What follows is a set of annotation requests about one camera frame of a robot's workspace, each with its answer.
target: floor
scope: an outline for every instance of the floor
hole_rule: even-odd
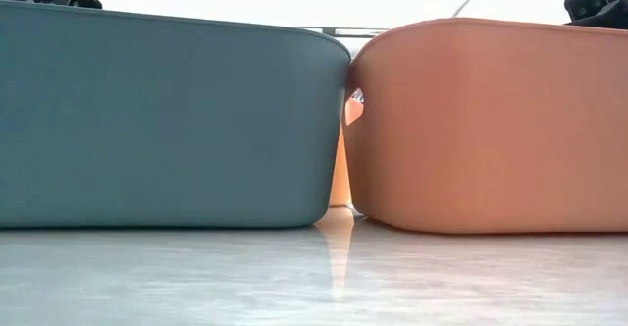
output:
[[[0,325],[627,325],[628,236],[0,232]]]

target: glossy floor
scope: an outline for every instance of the glossy floor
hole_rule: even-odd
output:
[[[628,236],[0,232],[0,325],[627,325]]]

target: blue-gray plastic basket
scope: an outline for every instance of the blue-gray plastic basket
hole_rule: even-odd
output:
[[[0,1],[0,227],[311,224],[349,61],[296,28]]]

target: white floor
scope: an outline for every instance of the white floor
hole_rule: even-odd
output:
[[[628,236],[0,232],[0,325],[628,325]]]

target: orange plastic basket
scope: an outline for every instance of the orange plastic basket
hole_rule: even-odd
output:
[[[474,19],[387,31],[353,61],[354,206],[441,233],[628,231],[628,32]],[[361,112],[349,100],[346,112]]]

